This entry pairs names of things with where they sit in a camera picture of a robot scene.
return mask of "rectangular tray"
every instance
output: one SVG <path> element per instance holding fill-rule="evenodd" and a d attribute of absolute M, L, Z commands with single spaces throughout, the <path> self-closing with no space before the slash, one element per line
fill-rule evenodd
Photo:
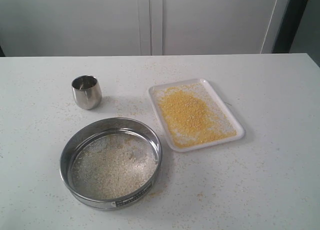
<path fill-rule="evenodd" d="M 175 145 L 175 143 L 173 141 L 173 137 L 168 130 L 168 125 L 167 125 L 164 117 L 162 116 L 162 111 L 161 111 L 159 104 L 158 104 L 157 93 L 159 91 L 164 91 L 167 88 L 179 87 L 179 86 L 185 86 L 185 85 L 193 85 L 193 84 L 201 84 L 204 87 L 204 91 L 210 97 L 210 101 L 214 102 L 213 104 L 215 104 L 215 106 L 217 106 L 222 111 L 222 113 L 225 115 L 226 119 L 232 125 L 233 129 L 236 132 L 236 134 L 234 136 L 206 142 L 203 144 L 188 146 L 188 147 L 178 147 Z M 188 151 L 192 151 L 192 150 L 196 150 L 196 149 L 200 149 L 200 148 L 205 148 L 205 147 L 210 147 L 210 146 L 214 146 L 217 144 L 235 141 L 235 140 L 241 139 L 245 135 L 244 128 L 240 125 L 240 123 L 237 121 L 237 119 L 233 116 L 233 114 L 230 112 L 228 107 L 221 100 L 221 98 L 218 96 L 218 94 L 215 92 L 215 90 L 212 88 L 212 86 L 209 84 L 209 82 L 203 78 L 190 79 L 190 80 L 185 80 L 185 81 L 179 81 L 179 82 L 173 82 L 173 83 L 168 83 L 168 84 L 152 86 L 148 90 L 148 95 L 151 99 L 151 104 L 152 104 L 153 110 L 155 112 L 155 115 L 156 115 L 157 119 L 159 120 L 159 122 L 165 132 L 165 139 L 166 139 L 168 145 L 170 146 L 170 148 L 173 149 L 174 151 L 184 153 L 184 152 L 188 152 Z"/>

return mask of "metal cup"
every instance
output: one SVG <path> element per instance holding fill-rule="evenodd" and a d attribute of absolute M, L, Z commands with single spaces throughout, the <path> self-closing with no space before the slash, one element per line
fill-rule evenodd
<path fill-rule="evenodd" d="M 94 76 L 79 76 L 71 85 L 74 101 L 80 108 L 90 110 L 100 104 L 101 89 L 98 79 Z"/>

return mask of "cabinet door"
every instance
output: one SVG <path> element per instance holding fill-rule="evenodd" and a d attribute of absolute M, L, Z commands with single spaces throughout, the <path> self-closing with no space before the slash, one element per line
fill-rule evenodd
<path fill-rule="evenodd" d="M 287 1 L 163 0 L 163 54 L 271 51 Z"/>
<path fill-rule="evenodd" d="M 6 56 L 150 55 L 149 0 L 0 0 Z"/>

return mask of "white table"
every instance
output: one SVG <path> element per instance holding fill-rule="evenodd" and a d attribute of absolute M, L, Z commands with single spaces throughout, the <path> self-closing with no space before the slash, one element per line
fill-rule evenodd
<path fill-rule="evenodd" d="M 306 54 L 0 58 L 0 229 L 315 230 L 320 226 L 320 69 Z M 99 79 L 102 104 L 78 108 L 71 81 Z M 168 148 L 147 89 L 209 80 L 246 130 L 189 153 Z M 110 117 L 160 136 L 151 193 L 122 210 L 78 202 L 59 159 L 68 139 Z"/>

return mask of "white powder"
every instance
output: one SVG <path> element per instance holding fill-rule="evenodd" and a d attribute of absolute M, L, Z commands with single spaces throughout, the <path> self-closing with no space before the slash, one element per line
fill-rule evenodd
<path fill-rule="evenodd" d="M 157 161 L 145 139 L 112 134 L 88 144 L 76 157 L 72 182 L 81 195 L 114 199 L 139 189 L 153 175 Z"/>

